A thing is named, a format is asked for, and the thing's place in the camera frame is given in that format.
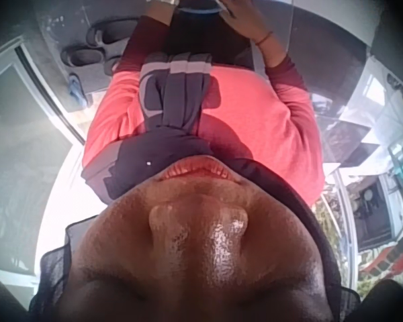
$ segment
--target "pink long-sleeve shirt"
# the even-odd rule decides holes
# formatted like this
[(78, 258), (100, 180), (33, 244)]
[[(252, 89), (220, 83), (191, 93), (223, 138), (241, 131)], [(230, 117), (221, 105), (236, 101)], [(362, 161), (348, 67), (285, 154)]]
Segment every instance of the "pink long-sleeve shirt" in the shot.
[[(140, 18), (89, 129), (83, 166), (108, 144), (144, 132), (140, 69), (149, 54), (161, 51), (168, 31), (163, 23)], [(289, 58), (266, 73), (269, 82), (251, 70), (214, 65), (196, 134), (216, 155), (264, 164), (311, 205), (324, 173), (309, 94)]]

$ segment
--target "mouth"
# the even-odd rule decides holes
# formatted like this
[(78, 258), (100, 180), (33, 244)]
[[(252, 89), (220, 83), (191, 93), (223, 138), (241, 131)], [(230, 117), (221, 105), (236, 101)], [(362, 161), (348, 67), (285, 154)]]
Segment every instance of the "mouth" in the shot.
[(215, 178), (236, 182), (229, 169), (219, 161), (208, 156), (192, 156), (182, 159), (168, 167), (160, 180), (172, 178)]

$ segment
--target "eye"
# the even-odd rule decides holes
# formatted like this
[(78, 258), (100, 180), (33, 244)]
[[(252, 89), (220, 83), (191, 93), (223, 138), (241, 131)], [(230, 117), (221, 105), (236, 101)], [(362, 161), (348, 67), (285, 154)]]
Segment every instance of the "eye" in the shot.
[(111, 274), (104, 274), (88, 269), (84, 269), (83, 272), (87, 279), (87, 286), (93, 290), (101, 288), (103, 292), (110, 290), (111, 293), (122, 294), (133, 300), (140, 302), (147, 301), (147, 297), (142, 294), (140, 288), (136, 286), (135, 282), (132, 282), (131, 278), (123, 279)]

